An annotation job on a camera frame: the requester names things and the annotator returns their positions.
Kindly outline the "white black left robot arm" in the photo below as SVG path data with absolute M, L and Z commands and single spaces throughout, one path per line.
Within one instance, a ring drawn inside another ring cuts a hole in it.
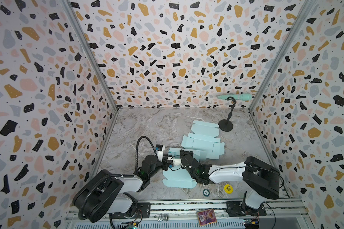
M 98 172 L 73 198 L 80 220 L 94 223 L 106 214 L 133 217 L 138 201 L 131 195 L 150 184 L 152 176 L 167 170 L 167 155 L 148 155 L 134 175 L 113 174 L 106 169 Z

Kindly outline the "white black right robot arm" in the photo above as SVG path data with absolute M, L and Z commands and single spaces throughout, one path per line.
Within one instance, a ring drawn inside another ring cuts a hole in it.
M 165 156 L 168 168 L 177 166 L 187 171 L 192 181 L 202 185 L 212 185 L 221 182 L 243 181 L 251 187 L 245 192 L 243 200 L 238 203 L 228 203 L 227 213 L 233 216 L 265 216 L 264 202 L 280 197 L 281 184 L 284 183 L 279 170 L 275 167 L 249 156 L 244 162 L 234 165 L 201 164 L 192 151 L 181 150 L 177 156 Z

